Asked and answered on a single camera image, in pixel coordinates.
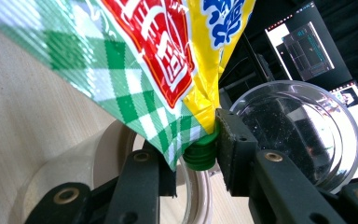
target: wooden surface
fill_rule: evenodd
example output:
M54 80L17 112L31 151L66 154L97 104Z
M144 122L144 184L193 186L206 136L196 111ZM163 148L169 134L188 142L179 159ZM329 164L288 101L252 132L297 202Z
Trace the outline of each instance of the wooden surface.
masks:
M21 223L25 186L48 160L115 119L0 34L0 223ZM213 176L213 223L248 223L246 199Z

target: green plaid pattern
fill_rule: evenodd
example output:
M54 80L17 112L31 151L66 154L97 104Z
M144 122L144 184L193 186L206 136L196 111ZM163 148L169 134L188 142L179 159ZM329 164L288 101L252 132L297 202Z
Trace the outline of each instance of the green plaid pattern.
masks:
M0 0L0 31L163 153L178 158L206 132L185 105L160 101L95 0Z

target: green bottle cap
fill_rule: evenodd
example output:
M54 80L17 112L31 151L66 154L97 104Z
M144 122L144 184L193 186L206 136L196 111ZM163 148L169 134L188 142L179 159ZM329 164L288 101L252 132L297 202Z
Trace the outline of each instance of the green bottle cap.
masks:
M195 171L205 171L214 166L217 153L216 139L219 133L220 127L216 122L213 133L202 137L185 150L183 159L188 168Z

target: snack bag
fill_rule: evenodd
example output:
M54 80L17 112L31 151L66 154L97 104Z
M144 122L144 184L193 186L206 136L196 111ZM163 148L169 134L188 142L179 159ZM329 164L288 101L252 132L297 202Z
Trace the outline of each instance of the snack bag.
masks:
M213 133L218 78L255 0L0 0L0 30L174 170Z

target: red label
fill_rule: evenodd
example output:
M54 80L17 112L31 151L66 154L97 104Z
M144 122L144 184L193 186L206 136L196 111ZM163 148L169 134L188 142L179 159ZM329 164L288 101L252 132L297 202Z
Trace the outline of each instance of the red label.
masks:
M194 63L186 9L178 0L103 0L134 44L170 108L189 88Z

